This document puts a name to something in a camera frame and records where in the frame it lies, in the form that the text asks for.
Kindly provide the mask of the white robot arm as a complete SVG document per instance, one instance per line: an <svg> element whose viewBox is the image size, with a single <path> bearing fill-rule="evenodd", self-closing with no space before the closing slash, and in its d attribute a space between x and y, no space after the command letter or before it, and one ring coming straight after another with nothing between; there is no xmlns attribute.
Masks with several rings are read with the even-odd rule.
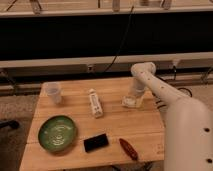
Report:
<svg viewBox="0 0 213 171"><path fill-rule="evenodd" d="M133 83L122 105L137 108L149 88L167 106L164 171L213 171L213 112L155 76L152 62L131 67Z"/></svg>

